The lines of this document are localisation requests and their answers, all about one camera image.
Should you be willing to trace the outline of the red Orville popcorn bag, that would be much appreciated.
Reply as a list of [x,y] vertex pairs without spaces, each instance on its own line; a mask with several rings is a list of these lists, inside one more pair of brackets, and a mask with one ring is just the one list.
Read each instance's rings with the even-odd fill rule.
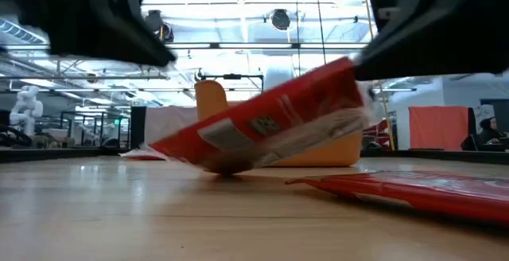
[[360,201],[509,227],[509,179],[433,171],[384,170],[298,177],[286,181],[286,184],[307,184]]
[[147,144],[141,144],[139,148],[119,154],[119,156],[130,160],[167,161],[169,159]]
[[272,165],[351,166],[374,113],[352,61],[340,58],[149,146],[223,175]]

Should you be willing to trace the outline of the orange partition panel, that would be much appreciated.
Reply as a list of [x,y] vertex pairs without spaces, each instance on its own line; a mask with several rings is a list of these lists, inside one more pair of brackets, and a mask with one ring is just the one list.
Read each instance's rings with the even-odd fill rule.
[[468,107],[410,107],[410,148],[461,150],[469,135]]

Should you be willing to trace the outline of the person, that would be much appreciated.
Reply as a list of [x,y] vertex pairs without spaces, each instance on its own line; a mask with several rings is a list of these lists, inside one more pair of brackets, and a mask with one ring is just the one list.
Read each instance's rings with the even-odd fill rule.
[[509,150],[509,135],[498,130],[495,117],[480,122],[481,132],[470,134],[462,143],[465,151],[506,152]]

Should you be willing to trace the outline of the round black ceiling fixture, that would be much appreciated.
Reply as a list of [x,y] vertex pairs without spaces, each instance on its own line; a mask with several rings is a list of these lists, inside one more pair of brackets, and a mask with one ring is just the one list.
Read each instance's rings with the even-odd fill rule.
[[285,9],[276,9],[270,16],[271,25],[278,31],[285,32],[290,26],[290,18]]

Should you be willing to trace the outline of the orange plastic basket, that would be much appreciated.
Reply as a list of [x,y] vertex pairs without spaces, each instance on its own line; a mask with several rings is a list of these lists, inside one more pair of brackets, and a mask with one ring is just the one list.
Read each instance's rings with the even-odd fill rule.
[[[223,86],[214,80],[195,83],[196,107],[199,120],[203,120],[239,104],[240,101],[227,101]],[[307,149],[275,163],[272,167],[347,167],[359,161],[362,132],[357,131],[346,137],[329,142],[314,149]]]

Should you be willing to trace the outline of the black rectangular post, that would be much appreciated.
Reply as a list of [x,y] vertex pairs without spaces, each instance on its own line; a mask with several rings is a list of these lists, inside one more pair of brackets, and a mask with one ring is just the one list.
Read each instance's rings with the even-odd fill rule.
[[145,141],[146,107],[132,107],[130,113],[130,148],[138,149]]

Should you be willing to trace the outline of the black aluminium table frame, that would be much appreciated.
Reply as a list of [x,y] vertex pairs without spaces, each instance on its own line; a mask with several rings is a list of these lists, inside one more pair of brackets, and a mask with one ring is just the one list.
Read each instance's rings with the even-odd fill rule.
[[[126,150],[101,147],[71,149],[0,149],[0,163],[43,161],[58,158],[91,158],[98,156],[118,156]],[[361,158],[422,158],[456,162],[476,162],[509,166],[509,153],[480,151],[443,150],[362,150]]]

